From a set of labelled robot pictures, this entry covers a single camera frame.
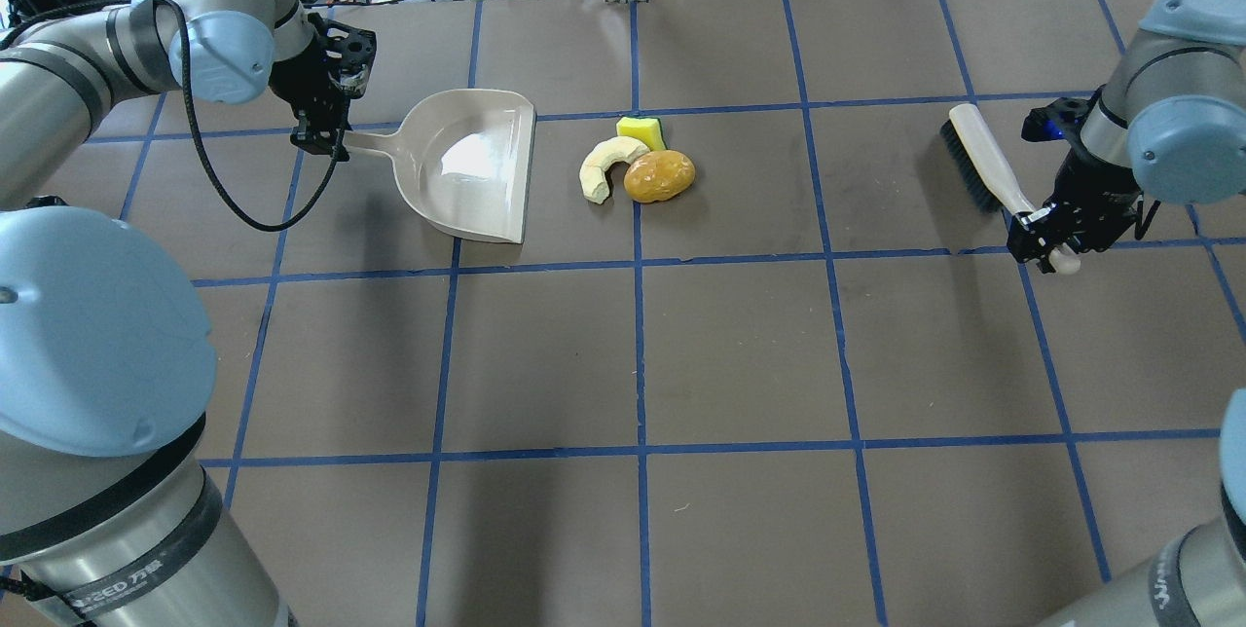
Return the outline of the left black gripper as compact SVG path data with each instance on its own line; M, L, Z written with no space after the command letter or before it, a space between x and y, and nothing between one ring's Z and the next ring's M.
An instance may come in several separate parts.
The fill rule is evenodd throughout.
M307 15L309 40L297 55L277 60L269 90L289 103L295 125L290 143L307 155L336 158L336 137L348 108L366 92L378 59L378 32Z

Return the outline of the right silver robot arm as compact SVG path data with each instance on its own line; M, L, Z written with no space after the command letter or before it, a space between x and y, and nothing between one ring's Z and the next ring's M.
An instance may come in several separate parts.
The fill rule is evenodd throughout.
M1143 197L1219 203L1244 192L1244 0L1155 0L1109 81L1069 120L1055 105L1023 126L1058 130L1072 152L1050 196L1015 209L1008 251L1059 272L1106 251ZM1049 626L1241 626L1244 391L1219 440L1219 517L1177 535L1138 568L1045 620Z

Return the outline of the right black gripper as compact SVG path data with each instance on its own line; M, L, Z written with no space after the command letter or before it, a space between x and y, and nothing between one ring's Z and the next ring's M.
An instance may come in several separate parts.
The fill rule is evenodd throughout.
M1018 263L1053 263L1059 246L1073 253L1106 251L1126 229L1136 241L1148 236L1158 214L1158 199L1149 209L1131 170L1094 155L1082 131L1100 111L1099 97L1060 97L1030 108L1020 138L1024 142L1064 140L1069 151L1040 208L1015 211L1009 219L1008 251Z

